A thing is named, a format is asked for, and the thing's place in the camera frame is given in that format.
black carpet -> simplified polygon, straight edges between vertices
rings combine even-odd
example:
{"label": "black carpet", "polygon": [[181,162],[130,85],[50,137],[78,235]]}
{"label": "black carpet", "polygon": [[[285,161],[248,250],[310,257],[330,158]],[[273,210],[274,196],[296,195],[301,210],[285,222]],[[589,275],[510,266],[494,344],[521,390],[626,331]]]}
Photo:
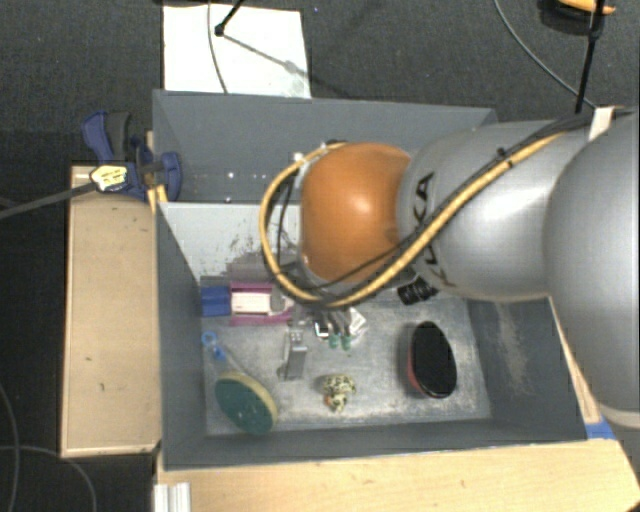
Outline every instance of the black carpet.
{"label": "black carpet", "polygon": [[[536,0],[502,0],[521,38],[577,88],[586,39],[545,18]],[[489,106],[502,121],[553,118],[573,96],[506,31],[492,0],[265,0],[300,9],[316,97]],[[620,0],[598,43],[587,97],[638,103],[640,3]],[[0,199],[64,189],[91,159],[79,126],[98,109],[129,110],[151,128],[162,86],[162,11],[153,0],[0,2]],[[64,205],[0,221],[0,382],[23,444],[58,448],[65,293]],[[0,445],[12,442],[0,405]],[[81,461],[100,511],[150,510],[151,458]],[[13,459],[0,450],[0,510]],[[16,511],[90,510],[68,465],[24,453]]]}

white paper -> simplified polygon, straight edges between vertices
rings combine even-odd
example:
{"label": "white paper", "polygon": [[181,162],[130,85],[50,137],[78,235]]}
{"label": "white paper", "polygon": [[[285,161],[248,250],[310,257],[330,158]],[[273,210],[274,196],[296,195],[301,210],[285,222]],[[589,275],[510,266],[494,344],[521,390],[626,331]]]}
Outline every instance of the white paper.
{"label": "white paper", "polygon": [[[230,5],[211,5],[211,38],[228,92],[310,98],[299,12],[241,7],[225,37],[214,28]],[[207,31],[207,5],[164,6],[164,87],[223,92]]]}

bin floor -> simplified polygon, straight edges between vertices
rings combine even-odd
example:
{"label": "bin floor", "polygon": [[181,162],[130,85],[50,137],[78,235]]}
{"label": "bin floor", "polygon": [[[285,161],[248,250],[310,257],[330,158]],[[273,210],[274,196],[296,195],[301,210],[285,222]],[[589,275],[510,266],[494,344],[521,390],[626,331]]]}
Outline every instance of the bin floor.
{"label": "bin floor", "polygon": [[[368,330],[350,351],[330,349],[308,327],[304,377],[282,381],[277,371],[285,361],[286,326],[230,327],[228,318],[203,318],[202,329],[214,331],[242,369],[261,382],[278,407],[276,431],[354,428],[488,418],[489,400],[466,303],[445,295],[403,306],[393,291],[357,307]],[[410,387],[407,351],[415,326],[436,323],[449,340],[458,371],[457,387],[445,399],[423,397]],[[203,350],[207,434],[239,433],[220,410],[214,396],[215,370]],[[357,393],[340,413],[323,402],[322,383],[329,374],[344,373],[355,381]]]}

yellow cable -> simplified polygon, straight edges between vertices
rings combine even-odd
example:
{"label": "yellow cable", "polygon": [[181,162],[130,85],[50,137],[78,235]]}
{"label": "yellow cable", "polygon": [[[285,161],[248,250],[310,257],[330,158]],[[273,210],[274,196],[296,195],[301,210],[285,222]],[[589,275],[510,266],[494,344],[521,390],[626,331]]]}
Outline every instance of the yellow cable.
{"label": "yellow cable", "polygon": [[269,203],[271,202],[271,198],[275,194],[278,187],[282,184],[284,180],[286,180],[292,174],[295,174],[300,167],[305,165],[306,163],[311,162],[313,159],[317,158],[320,155],[328,153],[334,149],[337,149],[341,146],[344,146],[344,142],[337,144],[330,144],[326,147],[320,147],[311,153],[306,154],[297,162],[294,162],[289,167],[284,169],[276,178],[271,182],[271,184],[267,187],[267,190],[262,197],[262,202],[260,203],[260,215],[258,220],[258,228],[260,229],[260,243],[262,245],[262,251],[264,252],[264,257],[267,261],[267,265],[271,269],[271,272],[276,276],[278,282],[289,292],[295,295],[298,298],[316,301],[318,297],[315,295],[311,295],[310,293],[304,291],[303,289],[297,287],[293,284],[287,277],[282,274],[280,266],[276,261],[275,256],[273,255],[273,251],[271,250],[271,246],[269,245],[269,238],[267,236],[267,211],[269,209]]}
{"label": "yellow cable", "polygon": [[[476,180],[470,183],[467,188],[460,192],[460,194],[458,194],[458,196],[456,196],[433,219],[429,226],[427,226],[427,228],[422,232],[420,237],[416,239],[416,241],[413,242],[388,269],[386,269],[379,276],[373,279],[366,287],[362,288],[360,291],[357,291],[349,295],[348,297],[345,297],[344,299],[331,302],[327,305],[327,307],[346,306],[380,290],[383,286],[389,283],[400,271],[402,271],[402,269],[404,269],[409,263],[411,263],[411,261],[413,261],[413,259],[416,258],[427,245],[429,245],[429,243],[435,238],[440,230],[442,230],[446,223],[449,222],[467,202],[469,202],[474,196],[476,196],[479,192],[486,188],[490,183],[492,183],[509,169],[511,169],[514,165],[525,160],[526,158],[529,158],[532,154],[550,144],[560,135],[562,135],[562,133],[551,135],[537,142],[534,142],[533,144],[530,144],[529,146],[514,153],[508,160],[498,163],[482,176],[478,177]],[[278,279],[278,281],[286,290],[288,290],[295,296],[308,301],[318,301],[321,299],[321,297],[312,295],[302,290],[301,288],[293,284],[284,274],[281,273],[280,267],[278,266],[273,256],[273,252],[269,247],[269,241],[267,239],[266,211],[269,202],[271,201],[271,197],[275,193],[277,187],[286,178],[294,174],[306,160],[312,160],[313,158],[316,158],[318,155],[322,154],[324,151],[335,149],[335,147],[337,146],[338,145],[329,146],[327,149],[317,149],[309,153],[302,162],[296,162],[295,164],[282,171],[282,173],[280,173],[273,181],[271,186],[267,188],[267,191],[265,192],[265,195],[262,199],[262,204],[260,206],[260,241],[262,243],[262,248],[264,250],[265,258],[267,260],[269,268],[276,276],[276,279]]]}

green sponge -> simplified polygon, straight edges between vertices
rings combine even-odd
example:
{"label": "green sponge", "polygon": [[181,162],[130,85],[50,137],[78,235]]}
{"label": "green sponge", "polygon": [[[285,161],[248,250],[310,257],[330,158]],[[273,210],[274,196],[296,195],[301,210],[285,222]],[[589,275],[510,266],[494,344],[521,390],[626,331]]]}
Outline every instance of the green sponge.
{"label": "green sponge", "polygon": [[257,380],[239,372],[225,372],[215,384],[218,404],[241,430],[262,435],[278,419],[278,409],[269,392]]}

